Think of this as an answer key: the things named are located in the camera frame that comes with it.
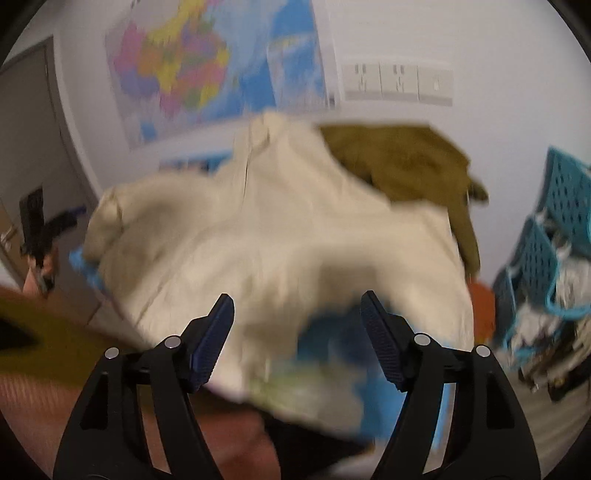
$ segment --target electrical outlet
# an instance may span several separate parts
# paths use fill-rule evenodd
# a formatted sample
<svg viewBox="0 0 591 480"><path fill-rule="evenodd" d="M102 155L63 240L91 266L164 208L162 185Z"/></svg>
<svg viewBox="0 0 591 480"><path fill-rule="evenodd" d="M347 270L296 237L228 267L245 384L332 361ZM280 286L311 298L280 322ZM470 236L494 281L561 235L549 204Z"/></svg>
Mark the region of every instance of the electrical outlet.
<svg viewBox="0 0 591 480"><path fill-rule="evenodd" d="M343 65L343 86L347 100L380 99L382 84L379 65L377 63Z"/></svg>
<svg viewBox="0 0 591 480"><path fill-rule="evenodd" d="M453 105L453 72L429 67L418 69L418 97L423 103Z"/></svg>
<svg viewBox="0 0 591 480"><path fill-rule="evenodd" d="M382 97L385 100L418 102L418 67L381 63L379 65Z"/></svg>

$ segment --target blue storage basket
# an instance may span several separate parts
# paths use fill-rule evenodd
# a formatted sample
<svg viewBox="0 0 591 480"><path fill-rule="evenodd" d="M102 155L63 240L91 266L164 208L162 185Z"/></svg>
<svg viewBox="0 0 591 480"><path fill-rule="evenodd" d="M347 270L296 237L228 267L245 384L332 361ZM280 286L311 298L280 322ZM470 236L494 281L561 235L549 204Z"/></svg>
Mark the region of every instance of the blue storage basket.
<svg viewBox="0 0 591 480"><path fill-rule="evenodd" d="M591 257L591 177L588 166L556 149L548 152L544 207L573 249Z"/></svg>
<svg viewBox="0 0 591 480"><path fill-rule="evenodd" d="M534 223L535 217L533 216L528 217L524 223L523 229L519 235L519 242L517 242L517 247L515 247L515 252L513 253L513 258L509 263L511 270L521 269L521 259L523 258L523 253L527 247L527 241L530 236L531 227Z"/></svg>
<svg viewBox="0 0 591 480"><path fill-rule="evenodd" d="M532 223L521 254L521 271L532 304L543 306L546 311L564 320L579 320L591 313L591 305L564 309L554 302L560 261L543 226L536 220Z"/></svg>
<svg viewBox="0 0 591 480"><path fill-rule="evenodd" d="M517 309L524 298L519 293L519 284L522 274L512 267L504 268L496 278L493 285L495 292L496 329L494 342L496 345L510 350L511 339L515 335L517 324ZM530 361L540 349L523 346L512 351L512 368L519 368Z"/></svg>
<svg viewBox="0 0 591 480"><path fill-rule="evenodd" d="M495 292L495 344L506 346L505 335L513 327L517 317L517 287L520 275L512 275L509 267L504 268L492 286Z"/></svg>

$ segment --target metal screw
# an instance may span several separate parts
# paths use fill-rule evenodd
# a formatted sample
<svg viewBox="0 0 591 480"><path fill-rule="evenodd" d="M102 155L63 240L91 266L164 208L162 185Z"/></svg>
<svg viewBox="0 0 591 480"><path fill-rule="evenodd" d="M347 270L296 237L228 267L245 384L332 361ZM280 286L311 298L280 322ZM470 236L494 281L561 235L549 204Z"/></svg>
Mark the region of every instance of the metal screw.
<svg viewBox="0 0 591 480"><path fill-rule="evenodd" d="M487 356L491 355L491 349L484 345L478 345L476 347L476 353L478 353L478 355L481 357L486 358Z"/></svg>
<svg viewBox="0 0 591 480"><path fill-rule="evenodd" d="M421 346L427 346L429 343L431 343L431 339L427 335L419 333L418 335L414 336L414 343Z"/></svg>
<svg viewBox="0 0 591 480"><path fill-rule="evenodd" d="M176 335L173 335L172 337L168 337L165 341L164 341L164 346L166 348L176 348L181 344L181 339L180 337L177 337Z"/></svg>
<svg viewBox="0 0 591 480"><path fill-rule="evenodd" d="M116 358L119 355L119 349L115 346L112 346L105 352L105 356L111 360Z"/></svg>

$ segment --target gray door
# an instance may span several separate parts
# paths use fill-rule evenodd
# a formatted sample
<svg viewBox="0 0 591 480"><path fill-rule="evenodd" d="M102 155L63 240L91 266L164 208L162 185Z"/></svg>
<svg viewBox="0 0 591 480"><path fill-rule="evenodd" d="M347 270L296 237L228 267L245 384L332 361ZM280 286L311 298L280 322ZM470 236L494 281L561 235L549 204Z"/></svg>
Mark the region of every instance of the gray door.
<svg viewBox="0 0 591 480"><path fill-rule="evenodd" d="M80 205L91 213L96 206L61 111L52 45L33 47L0 70L0 201L16 226L20 198L38 186L44 190L46 219ZM88 220L89 215L82 217L78 228L58 241L57 285L82 321L90 319L98 302L67 256L84 241Z"/></svg>

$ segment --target map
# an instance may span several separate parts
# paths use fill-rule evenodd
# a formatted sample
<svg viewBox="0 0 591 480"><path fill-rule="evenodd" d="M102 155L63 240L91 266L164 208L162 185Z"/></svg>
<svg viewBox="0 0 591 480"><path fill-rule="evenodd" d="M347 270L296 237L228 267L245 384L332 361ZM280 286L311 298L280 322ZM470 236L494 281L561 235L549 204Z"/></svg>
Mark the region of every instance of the map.
<svg viewBox="0 0 591 480"><path fill-rule="evenodd" d="M105 43L131 147L266 108L327 105L310 0L141 0Z"/></svg>

